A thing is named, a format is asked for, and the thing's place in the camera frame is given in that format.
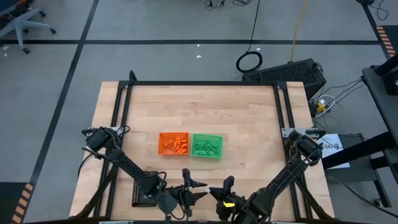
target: black floor stripe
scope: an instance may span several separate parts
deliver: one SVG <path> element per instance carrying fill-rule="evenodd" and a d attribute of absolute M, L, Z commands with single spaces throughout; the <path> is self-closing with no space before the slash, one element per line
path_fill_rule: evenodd
<path fill-rule="evenodd" d="M 79 62 L 81 51 L 83 50 L 84 41 L 87 38 L 87 34 L 90 29 L 91 22 L 93 21 L 94 14 L 95 14 L 95 11 L 96 11 L 96 8 L 98 5 L 98 1 L 99 0 L 94 0 L 93 5 L 90 9 L 90 13 L 88 15 L 88 18 L 87 18 L 87 21 L 85 24 L 85 28 L 83 29 L 83 33 L 81 34 L 78 47 L 76 48 L 75 55 L 73 56 L 73 60 L 71 62 L 71 65 L 70 65 L 70 68 L 68 71 L 68 75 L 67 75 L 67 77 L 65 79 L 65 83 L 63 84 L 63 87 L 62 87 L 60 98 L 58 99 L 57 106 L 55 107 L 55 111 L 52 116 L 49 129 L 47 130 L 47 134 L 45 135 L 44 142 L 43 142 L 42 148 L 40 150 L 39 157 L 37 158 L 36 165 L 34 167 L 32 176 L 30 177 L 30 182 L 34 186 L 36 186 L 36 183 L 39 179 L 40 173 L 41 173 L 43 165 L 44 165 L 44 160 L 49 151 L 50 143 L 53 138 L 55 128 L 57 127 L 57 123 L 60 118 L 61 110 L 65 103 L 65 99 L 67 97 L 68 90 L 69 90 L 70 84 L 72 82 L 73 75 L 75 74 L 76 66 L 77 66 L 77 63 Z"/>
<path fill-rule="evenodd" d="M 12 216 L 15 214 L 18 201 L 26 184 L 0 182 L 0 223 L 12 223 Z"/>
<path fill-rule="evenodd" d="M 17 40 L 2 40 L 18 44 Z M 79 44 L 80 40 L 25 40 L 25 44 Z M 84 40 L 98 45 L 167 45 L 167 44 L 249 44 L 250 40 Z M 291 45 L 293 40 L 253 40 L 253 44 Z M 296 40 L 297 45 L 379 45 L 378 40 Z"/>
<path fill-rule="evenodd" d="M 365 5 L 362 5 L 362 7 L 363 7 L 363 10 L 365 11 L 366 17 L 368 17 L 368 20 L 369 20 L 369 22 L 371 24 L 371 27 L 373 29 L 374 34 L 376 35 L 377 40 L 379 41 L 379 44 L 380 44 L 381 48 L 383 49 L 384 56 L 386 56 L 386 59 L 390 59 L 390 55 L 388 54 L 387 49 L 384 47 L 384 44 L 382 44 L 381 37 L 380 37 L 379 32 L 377 31 L 377 28 L 376 28 L 377 27 L 376 22 L 374 21 L 372 13 L 369 10 L 369 7 L 365 6 Z"/>

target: wooden table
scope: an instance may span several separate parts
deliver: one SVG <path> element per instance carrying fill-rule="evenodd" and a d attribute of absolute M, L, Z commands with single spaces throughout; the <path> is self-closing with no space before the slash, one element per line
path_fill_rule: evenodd
<path fill-rule="evenodd" d="M 92 125 L 109 126 L 117 92 L 117 82 L 103 82 Z M 302 83 L 288 83 L 290 104 L 297 128 L 312 127 Z M 280 91 L 285 112 L 283 94 Z M 120 123 L 123 98 L 119 111 Z M 287 116 L 284 113 L 285 125 Z M 166 171 L 168 186 L 182 184 L 182 169 L 191 177 L 211 187 L 221 187 L 229 175 L 235 177 L 233 190 L 249 197 L 265 187 L 285 166 L 275 98 L 271 86 L 133 86 L 123 151 L 143 170 Z M 223 158 L 158 155 L 160 132 L 209 133 L 224 137 Z M 89 159 L 77 183 L 70 215 L 76 215 L 98 187 L 103 161 Z M 305 172 L 307 186 L 325 211 L 334 216 L 322 162 Z M 164 220 L 157 208 L 131 207 L 134 180 L 119 170 L 113 220 Z M 305 216 L 302 194 L 298 190 L 302 217 Z M 104 194 L 104 214 L 108 193 Z M 218 220 L 216 200 L 201 198 L 193 207 L 190 220 Z M 174 210 L 177 217 L 181 209 Z M 277 198 L 273 220 L 293 221 L 289 188 Z"/>

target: orange bin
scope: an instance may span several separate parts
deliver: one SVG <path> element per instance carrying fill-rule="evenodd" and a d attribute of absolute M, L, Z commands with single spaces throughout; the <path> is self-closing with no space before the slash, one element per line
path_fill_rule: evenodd
<path fill-rule="evenodd" d="M 160 133 L 160 155 L 188 155 L 189 133 Z"/>

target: white paper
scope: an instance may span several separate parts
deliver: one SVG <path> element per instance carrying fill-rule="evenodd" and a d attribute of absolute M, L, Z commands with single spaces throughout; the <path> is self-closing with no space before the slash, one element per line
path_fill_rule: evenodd
<path fill-rule="evenodd" d="M 343 150 L 340 138 L 337 134 L 326 134 L 318 139 L 318 144 L 323 143 L 322 158 L 328 157 Z M 329 169 L 349 168 L 349 163 L 344 163 Z"/>

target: green object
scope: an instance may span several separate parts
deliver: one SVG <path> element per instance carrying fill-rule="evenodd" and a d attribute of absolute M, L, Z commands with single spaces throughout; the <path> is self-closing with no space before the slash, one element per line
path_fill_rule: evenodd
<path fill-rule="evenodd" d="M 191 156 L 221 159 L 223 137 L 211 134 L 193 134 Z"/>

